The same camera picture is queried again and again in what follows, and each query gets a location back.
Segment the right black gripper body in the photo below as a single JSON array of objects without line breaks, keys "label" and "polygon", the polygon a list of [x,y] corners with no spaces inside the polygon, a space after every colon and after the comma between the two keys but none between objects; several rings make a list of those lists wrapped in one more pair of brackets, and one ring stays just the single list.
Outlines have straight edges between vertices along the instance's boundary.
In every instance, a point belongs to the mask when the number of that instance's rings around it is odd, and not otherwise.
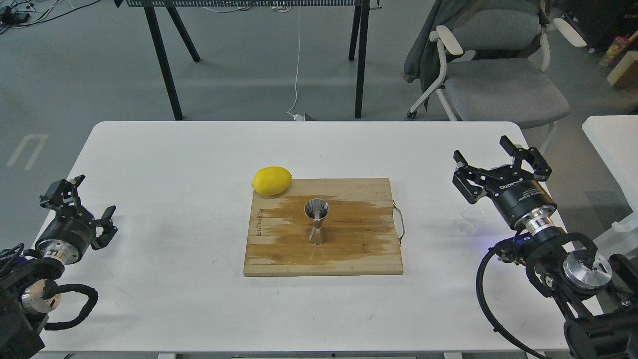
[{"label": "right black gripper body", "polygon": [[497,211],[512,230],[528,230],[536,235],[542,230],[555,226],[551,215],[557,204],[535,180],[524,178],[486,182],[486,192]]}]

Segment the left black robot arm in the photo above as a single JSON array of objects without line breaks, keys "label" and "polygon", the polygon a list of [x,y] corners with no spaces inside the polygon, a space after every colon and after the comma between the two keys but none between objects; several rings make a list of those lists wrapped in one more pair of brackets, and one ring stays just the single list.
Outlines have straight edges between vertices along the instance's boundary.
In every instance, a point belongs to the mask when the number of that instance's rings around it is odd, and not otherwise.
[{"label": "left black robot arm", "polygon": [[[78,263],[88,248],[107,247],[118,232],[115,206],[95,218],[81,203],[78,187],[84,175],[53,182],[39,198],[41,207],[55,212],[52,222],[32,248],[18,244],[1,252],[1,357],[29,359],[45,347],[41,332],[71,329],[89,316],[98,302],[96,289],[84,284],[57,284],[65,266]],[[70,321],[51,323],[48,314],[61,304],[63,293],[87,296]]]}]

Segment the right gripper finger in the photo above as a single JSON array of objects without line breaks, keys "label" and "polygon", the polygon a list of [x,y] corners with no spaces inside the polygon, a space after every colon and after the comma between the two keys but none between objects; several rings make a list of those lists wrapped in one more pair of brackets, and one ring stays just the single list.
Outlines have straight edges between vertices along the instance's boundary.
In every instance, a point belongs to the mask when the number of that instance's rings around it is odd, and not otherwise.
[{"label": "right gripper finger", "polygon": [[476,204],[481,198],[495,198],[502,190],[504,173],[502,168],[484,170],[470,166],[459,150],[453,153],[456,170],[453,173],[453,185],[470,204]]},{"label": "right gripper finger", "polygon": [[552,169],[536,147],[525,149],[517,146],[508,136],[501,136],[499,144],[506,153],[512,157],[512,164],[509,168],[511,168],[516,175],[523,172],[522,162],[526,162],[533,169],[533,179],[535,181],[547,181],[549,179]]}]

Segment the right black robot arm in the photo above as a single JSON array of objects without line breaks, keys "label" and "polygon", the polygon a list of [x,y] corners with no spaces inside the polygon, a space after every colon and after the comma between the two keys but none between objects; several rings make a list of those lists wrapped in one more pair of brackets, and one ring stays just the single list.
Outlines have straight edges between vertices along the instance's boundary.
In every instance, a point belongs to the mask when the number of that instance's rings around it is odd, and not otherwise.
[{"label": "right black robot arm", "polygon": [[476,294],[494,332],[524,352],[542,359],[496,319],[483,289],[488,262],[524,266],[526,277],[546,298],[552,298],[565,318],[564,336],[575,359],[635,359],[637,357],[637,268],[622,254],[606,258],[592,239],[567,233],[551,215],[557,205],[541,186],[551,168],[534,147],[499,141],[512,157],[510,165],[492,170],[470,166],[461,152],[453,158],[453,184],[470,204],[492,200],[510,229],[511,238],[496,243],[481,260]]}]

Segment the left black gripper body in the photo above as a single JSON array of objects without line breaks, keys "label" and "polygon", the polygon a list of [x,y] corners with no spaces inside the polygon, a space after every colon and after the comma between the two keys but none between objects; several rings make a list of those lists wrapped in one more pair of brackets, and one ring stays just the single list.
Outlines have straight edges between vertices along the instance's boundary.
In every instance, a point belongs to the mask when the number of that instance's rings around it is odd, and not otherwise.
[{"label": "left black gripper body", "polygon": [[36,250],[62,264],[74,264],[82,259],[97,231],[94,227],[72,218],[55,216],[36,241]]}]

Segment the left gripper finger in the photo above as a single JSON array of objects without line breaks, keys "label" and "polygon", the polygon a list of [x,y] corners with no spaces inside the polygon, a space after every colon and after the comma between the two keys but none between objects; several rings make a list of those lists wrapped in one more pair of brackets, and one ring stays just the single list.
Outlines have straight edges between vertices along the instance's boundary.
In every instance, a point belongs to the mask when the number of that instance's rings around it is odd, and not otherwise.
[{"label": "left gripper finger", "polygon": [[78,195],[78,187],[85,178],[85,175],[79,175],[70,181],[60,179],[53,182],[46,193],[39,197],[39,205],[63,218],[89,221],[90,213],[82,206]]},{"label": "left gripper finger", "polygon": [[101,218],[89,221],[90,228],[102,228],[102,234],[95,235],[90,243],[93,250],[100,250],[101,248],[107,247],[112,238],[114,238],[115,234],[118,232],[118,227],[113,224],[112,220],[112,216],[116,209],[116,206],[107,207]]}]

